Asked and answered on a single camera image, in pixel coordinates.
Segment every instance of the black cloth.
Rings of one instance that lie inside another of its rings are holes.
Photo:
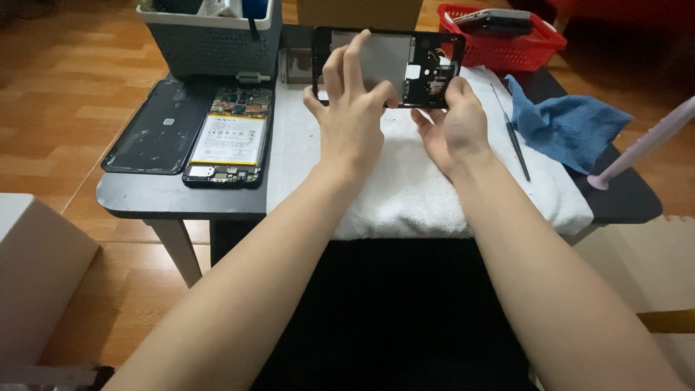
[[[252,390],[536,390],[473,240],[332,241]]]

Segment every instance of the blue microfiber cloth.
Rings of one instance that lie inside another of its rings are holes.
[[[508,74],[512,124],[526,145],[588,175],[603,150],[634,117],[586,95],[533,104]]]

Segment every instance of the hand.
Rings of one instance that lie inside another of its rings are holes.
[[[492,149],[487,141],[487,117],[471,85],[463,77],[455,77],[445,98],[448,111],[425,110],[434,123],[418,109],[412,109],[410,116],[432,161],[453,180],[458,168]]]
[[[379,161],[384,144],[379,126],[384,103],[396,108],[400,100],[388,81],[377,84],[370,92],[364,88],[359,54],[369,36],[369,30],[362,31],[349,45],[335,49],[326,61],[323,79],[328,107],[313,96],[311,87],[304,90],[304,105],[320,125],[319,165],[361,179],[367,178]]]

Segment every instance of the gray plastic basket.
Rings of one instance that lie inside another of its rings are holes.
[[[140,13],[175,77],[194,74],[236,76],[260,72],[273,76],[282,32],[282,0],[268,2],[265,19],[169,13]]]

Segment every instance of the red basket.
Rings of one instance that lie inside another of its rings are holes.
[[[466,51],[462,65],[475,67],[485,65],[490,70],[505,71],[537,71],[556,51],[564,49],[567,40],[545,23],[538,15],[531,14],[533,31],[529,35],[515,38],[481,37],[462,33],[451,19],[480,11],[483,8],[460,6],[457,4],[441,4],[437,8],[439,14],[439,32],[451,32],[466,36]],[[442,49],[448,58],[452,56],[452,47],[443,45]]]

